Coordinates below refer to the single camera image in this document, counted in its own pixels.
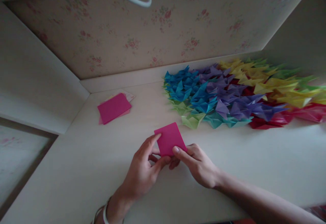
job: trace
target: fingernail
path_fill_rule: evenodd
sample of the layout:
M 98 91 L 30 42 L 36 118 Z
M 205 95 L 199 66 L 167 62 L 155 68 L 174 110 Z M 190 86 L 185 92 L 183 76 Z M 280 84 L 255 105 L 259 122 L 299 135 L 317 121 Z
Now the fingernail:
M 179 152 L 179 148 L 178 148 L 177 146 L 174 146 L 174 147 L 173 147 L 173 151 L 174 151 L 175 153 L 178 153 L 178 152 Z

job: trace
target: bracelet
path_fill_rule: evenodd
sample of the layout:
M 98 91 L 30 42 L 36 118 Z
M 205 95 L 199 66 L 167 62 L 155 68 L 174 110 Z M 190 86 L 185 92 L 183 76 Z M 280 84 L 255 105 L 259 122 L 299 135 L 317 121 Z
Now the bracelet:
M 110 199 L 106 202 L 106 205 L 104 207 L 104 210 L 103 210 L 103 221 L 104 221 L 104 224 L 109 224 L 109 221 L 108 219 L 106 218 L 106 209 L 108 208 L 108 205 L 109 205 L 109 202 L 110 202 Z
M 105 205 L 102 205 L 100 208 L 98 208 L 97 212 L 95 213 L 94 219 L 92 221 L 92 224 L 95 224 L 95 220 L 98 217 L 99 213 L 101 212 L 101 210 L 103 209 L 103 221 L 104 224 L 109 224 L 108 219 L 106 218 L 106 210 L 108 208 L 109 202 L 111 200 L 111 197 L 109 198 L 109 200 L 106 202 Z

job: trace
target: white desk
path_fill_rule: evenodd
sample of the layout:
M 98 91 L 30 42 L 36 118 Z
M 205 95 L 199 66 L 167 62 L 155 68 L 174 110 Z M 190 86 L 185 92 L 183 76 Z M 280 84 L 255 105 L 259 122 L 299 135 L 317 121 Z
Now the white desk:
M 125 88 L 136 95 L 131 113 L 98 125 L 96 106 L 113 91 L 93 93 L 65 135 L 59 136 L 1 224 L 85 223 L 122 183 L 133 154 L 157 128 L 181 117 L 170 110 L 162 83 Z M 326 124 L 294 120 L 280 129 L 248 126 L 197 130 L 179 126 L 186 144 L 197 143 L 235 176 L 300 206 L 326 202 Z M 198 185 L 180 164 L 164 169 L 125 223 L 204 223 L 245 214 L 229 199 Z

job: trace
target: pink paper square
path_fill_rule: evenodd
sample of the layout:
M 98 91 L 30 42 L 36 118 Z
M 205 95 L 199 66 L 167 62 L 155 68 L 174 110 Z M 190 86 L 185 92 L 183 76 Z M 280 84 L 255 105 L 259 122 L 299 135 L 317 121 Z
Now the pink paper square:
M 130 109 L 131 104 L 123 93 L 119 93 L 115 97 L 97 106 L 97 108 L 101 115 L 103 124 L 107 124 Z
M 127 111 L 125 111 L 123 114 L 119 115 L 119 116 L 116 117 L 116 118 L 119 118 L 119 117 L 121 117 L 121 116 L 124 116 L 124 115 L 126 115 L 126 114 L 128 114 L 128 113 L 130 113 L 130 109 L 128 109 Z M 99 119 L 98 119 L 98 124 L 103 124 L 103 121 L 102 121 L 101 116 L 100 116 Z
M 174 156 L 172 148 L 178 146 L 184 151 L 187 151 L 186 145 L 183 142 L 177 123 L 174 122 L 167 126 L 154 131 L 157 135 L 161 133 L 161 137 L 157 140 L 161 156 Z

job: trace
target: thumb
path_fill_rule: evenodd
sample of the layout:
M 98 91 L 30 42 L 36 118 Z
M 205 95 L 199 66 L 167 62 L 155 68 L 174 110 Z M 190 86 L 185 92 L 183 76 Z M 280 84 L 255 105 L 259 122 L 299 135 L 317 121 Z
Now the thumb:
M 193 157 L 177 146 L 174 146 L 172 151 L 176 158 L 184 162 L 188 168 L 196 161 Z
M 164 168 L 164 166 L 166 166 L 167 164 L 169 164 L 171 162 L 171 158 L 169 156 L 164 156 L 161 157 L 156 163 L 155 165 L 153 165 L 153 170 L 155 172 L 156 175 L 159 174 L 159 172 Z

